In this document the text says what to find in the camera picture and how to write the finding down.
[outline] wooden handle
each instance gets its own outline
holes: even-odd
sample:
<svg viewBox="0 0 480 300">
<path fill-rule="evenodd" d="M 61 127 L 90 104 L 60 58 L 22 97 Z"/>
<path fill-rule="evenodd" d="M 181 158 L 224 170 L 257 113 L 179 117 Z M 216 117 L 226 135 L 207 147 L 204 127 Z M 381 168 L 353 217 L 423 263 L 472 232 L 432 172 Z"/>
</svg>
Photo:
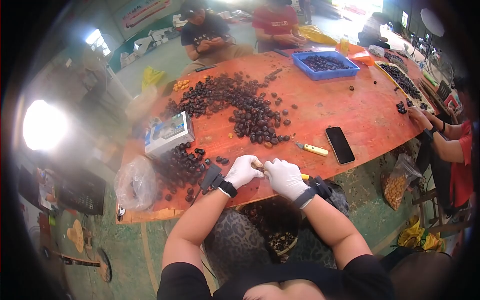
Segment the wooden handle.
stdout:
<svg viewBox="0 0 480 300">
<path fill-rule="evenodd" d="M 303 146 L 303 149 L 305 149 L 307 151 L 310 151 L 312 153 L 322 155 L 322 156 L 327 156 L 328 155 L 328 150 L 325 150 L 325 149 L 322 149 L 322 148 L 319 148 L 319 147 L 315 147 L 315 146 L 312 146 L 312 145 L 308 145 L 308 144 L 305 144 Z"/>
</svg>

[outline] table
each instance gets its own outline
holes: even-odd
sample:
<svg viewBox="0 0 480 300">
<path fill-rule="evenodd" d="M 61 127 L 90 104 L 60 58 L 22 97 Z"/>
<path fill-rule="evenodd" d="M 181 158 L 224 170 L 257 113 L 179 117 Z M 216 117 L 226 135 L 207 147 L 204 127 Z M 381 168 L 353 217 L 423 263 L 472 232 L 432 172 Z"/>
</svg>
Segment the table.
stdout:
<svg viewBox="0 0 480 300">
<path fill-rule="evenodd" d="M 415 62 L 410 59 L 404 60 L 412 80 L 423 77 Z M 190 85 L 194 86 L 196 82 L 204 81 L 203 77 L 207 75 L 218 77 L 221 73 L 228 72 L 232 77 L 234 72 L 243 71 L 244 80 L 248 80 L 245 78 L 248 74 L 250 80 L 257 79 L 262 82 L 267 74 L 282 68 L 283 71 L 277 74 L 277 79 L 271 81 L 267 88 L 260 88 L 257 95 L 266 92 L 265 99 L 272 101 L 272 110 L 288 109 L 289 114 L 286 117 L 282 115 L 282 121 L 291 120 L 290 126 L 282 124 L 276 131 L 278 135 L 289 134 L 292 139 L 279 143 L 273 149 L 267 149 L 263 144 L 251 144 L 248 137 L 239 139 L 234 134 L 234 123 L 228 121 L 228 117 L 233 115 L 234 107 L 229 107 L 211 117 L 201 116 L 198 119 L 194 117 L 193 128 L 196 140 L 192 143 L 190 150 L 203 148 L 206 151 L 204 158 L 211 158 L 213 161 L 217 156 L 229 158 L 230 163 L 222 167 L 224 175 L 227 174 L 236 157 L 251 154 L 257 155 L 261 162 L 272 161 L 274 158 L 285 159 L 297 164 L 304 174 L 329 178 L 383 155 L 418 135 L 421 129 L 410 121 L 407 114 L 402 115 L 397 112 L 396 104 L 405 101 L 405 97 L 402 93 L 394 91 L 394 83 L 375 66 L 368 67 L 361 63 L 357 65 L 360 71 L 355 77 L 312 81 L 293 65 L 291 57 L 286 58 L 274 52 L 267 52 L 225 61 L 217 64 L 216 68 L 182 77 L 182 80 L 190 79 Z M 162 91 L 162 88 L 159 89 L 158 95 L 161 95 Z M 270 95 L 272 92 L 278 93 L 278 97 L 283 99 L 278 107 L 275 106 Z M 181 95 L 182 92 L 172 92 L 170 97 L 179 103 Z M 162 112 L 167 100 L 168 97 L 159 96 L 152 107 L 151 115 L 157 116 Z M 298 109 L 293 109 L 292 104 L 297 104 Z M 325 135 L 325 129 L 329 126 L 342 128 L 355 156 L 354 162 L 346 165 L 340 165 L 337 162 Z M 229 133 L 233 133 L 233 138 L 228 137 Z M 295 142 L 322 147 L 330 153 L 327 157 L 319 156 L 300 150 Z M 136 155 L 143 154 L 143 139 L 128 140 L 122 165 L 132 161 Z M 157 201 L 153 212 L 127 210 L 123 220 L 117 223 L 179 217 L 190 206 L 185 201 L 188 187 L 190 185 L 187 183 L 184 190 L 178 189 L 178 193 L 170 202 Z M 227 207 L 259 201 L 275 194 L 268 179 L 255 178 L 238 189 L 237 197 L 231 199 Z"/>
</svg>

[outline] black t-shirt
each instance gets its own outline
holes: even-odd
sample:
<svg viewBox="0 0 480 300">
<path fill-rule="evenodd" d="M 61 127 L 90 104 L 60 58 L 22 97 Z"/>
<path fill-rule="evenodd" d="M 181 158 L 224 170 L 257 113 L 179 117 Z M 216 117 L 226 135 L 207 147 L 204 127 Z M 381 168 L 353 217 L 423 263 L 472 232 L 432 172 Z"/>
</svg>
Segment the black t-shirt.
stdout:
<svg viewBox="0 0 480 300">
<path fill-rule="evenodd" d="M 205 14 L 205 20 L 201 25 L 190 22 L 181 29 L 181 45 L 193 45 L 195 49 L 203 39 L 211 40 L 214 37 L 223 36 L 230 30 L 222 17 L 217 14 Z"/>
<path fill-rule="evenodd" d="M 388 300 L 394 298 L 387 273 L 372 255 L 351 260 L 343 270 L 312 263 L 269 264 L 232 278 L 210 296 L 203 273 L 188 263 L 173 263 L 162 271 L 157 300 L 242 300 L 245 292 L 259 284 L 306 279 L 327 299 Z"/>
</svg>

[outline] blue plastic basket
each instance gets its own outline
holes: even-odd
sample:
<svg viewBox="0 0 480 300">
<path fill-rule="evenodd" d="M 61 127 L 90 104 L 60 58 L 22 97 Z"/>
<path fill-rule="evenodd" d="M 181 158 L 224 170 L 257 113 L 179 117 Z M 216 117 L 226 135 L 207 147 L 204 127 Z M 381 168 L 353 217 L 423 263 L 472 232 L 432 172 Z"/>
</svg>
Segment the blue plastic basket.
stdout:
<svg viewBox="0 0 480 300">
<path fill-rule="evenodd" d="M 353 69 L 340 69 L 340 70 L 327 70 L 314 72 L 310 69 L 309 66 L 304 64 L 301 60 L 309 57 L 310 55 L 314 56 L 331 56 L 339 61 L 343 61 L 346 66 L 353 67 Z M 293 63 L 300 68 L 307 76 L 312 80 L 321 80 L 321 79 L 331 79 L 337 77 L 347 77 L 347 76 L 356 76 L 360 68 L 354 64 L 351 60 L 344 57 L 337 51 L 318 51 L 318 52 L 302 52 L 302 53 L 293 53 Z"/>
</svg>

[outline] orange plastic bag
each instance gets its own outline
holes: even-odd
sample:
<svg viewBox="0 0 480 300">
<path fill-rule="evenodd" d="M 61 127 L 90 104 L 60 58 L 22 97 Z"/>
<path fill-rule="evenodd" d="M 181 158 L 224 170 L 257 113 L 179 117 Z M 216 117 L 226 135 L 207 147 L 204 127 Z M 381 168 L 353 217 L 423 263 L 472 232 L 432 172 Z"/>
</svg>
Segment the orange plastic bag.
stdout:
<svg viewBox="0 0 480 300">
<path fill-rule="evenodd" d="M 340 51 L 340 43 L 335 46 L 335 50 Z M 370 56 L 367 50 L 364 47 L 350 44 L 348 46 L 348 55 L 347 58 L 351 60 L 356 60 L 363 62 L 367 66 L 373 66 L 375 60 Z"/>
</svg>

